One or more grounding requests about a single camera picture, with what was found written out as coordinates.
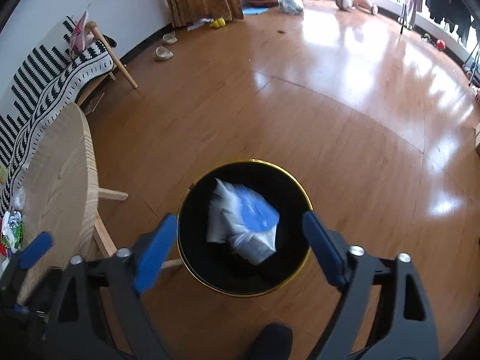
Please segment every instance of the wooden floor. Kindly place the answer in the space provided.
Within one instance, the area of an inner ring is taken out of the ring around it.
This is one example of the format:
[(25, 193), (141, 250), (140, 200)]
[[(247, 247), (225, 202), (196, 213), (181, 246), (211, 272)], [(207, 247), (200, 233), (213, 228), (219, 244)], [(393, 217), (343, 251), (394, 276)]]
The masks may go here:
[[(130, 194), (100, 203), (117, 246), (177, 212), (211, 167), (270, 161), (349, 243), (412, 256), (445, 354), (479, 306), (480, 109), (460, 68), (396, 22), (331, 1), (307, 2), (304, 17), (271, 9), (177, 36), (170, 61), (147, 49), (128, 66), (138, 90), (117, 76), (88, 118), (100, 185)], [(219, 295), (185, 268), (143, 297), (178, 360), (238, 359), (272, 321), (293, 327), (291, 359), (305, 359), (338, 299), (314, 257), (259, 298)]]

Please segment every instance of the black shoe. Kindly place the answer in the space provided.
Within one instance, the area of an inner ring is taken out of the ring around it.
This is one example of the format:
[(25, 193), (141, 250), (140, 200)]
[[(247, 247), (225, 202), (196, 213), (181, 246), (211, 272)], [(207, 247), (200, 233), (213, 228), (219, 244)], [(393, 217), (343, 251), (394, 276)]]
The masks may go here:
[(270, 323), (251, 344), (245, 360), (288, 360), (293, 333), (289, 326)]

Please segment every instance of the silver bolt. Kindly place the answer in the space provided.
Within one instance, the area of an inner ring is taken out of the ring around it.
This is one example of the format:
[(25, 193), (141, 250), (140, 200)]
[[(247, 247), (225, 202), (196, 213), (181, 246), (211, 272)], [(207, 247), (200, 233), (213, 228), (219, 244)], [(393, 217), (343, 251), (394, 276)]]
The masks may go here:
[(365, 254), (363, 247), (357, 245), (350, 246), (349, 252), (354, 256), (363, 256)]
[(73, 256), (71, 259), (70, 259), (70, 264), (72, 264), (73, 266), (77, 265), (77, 264), (80, 264), (81, 262), (83, 261), (83, 258), (79, 255), (76, 255), (76, 256)]
[(400, 253), (398, 255), (398, 259), (400, 261), (402, 261), (403, 263), (409, 263), (412, 259), (410, 258), (410, 256), (406, 253)]
[(125, 257), (128, 257), (131, 255), (131, 251), (127, 247), (122, 247), (121, 249), (117, 250), (116, 255), (117, 257), (124, 259)]

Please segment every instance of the plastic wrapper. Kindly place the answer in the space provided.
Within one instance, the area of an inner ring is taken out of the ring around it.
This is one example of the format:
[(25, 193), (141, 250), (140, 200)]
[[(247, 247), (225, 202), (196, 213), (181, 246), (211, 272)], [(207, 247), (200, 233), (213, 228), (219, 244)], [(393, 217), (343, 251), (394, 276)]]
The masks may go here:
[(1, 224), (1, 242), (15, 254), (20, 249), (20, 242), (23, 237), (22, 215), (18, 211), (6, 211)]
[(303, 15), (302, 0), (278, 0), (280, 11), (288, 15)]
[(255, 191), (217, 179), (208, 212), (207, 242), (228, 242), (257, 266), (276, 252), (279, 213)]
[(18, 188), (11, 199), (11, 205), (14, 210), (21, 211), (25, 206), (25, 190), (23, 187)]

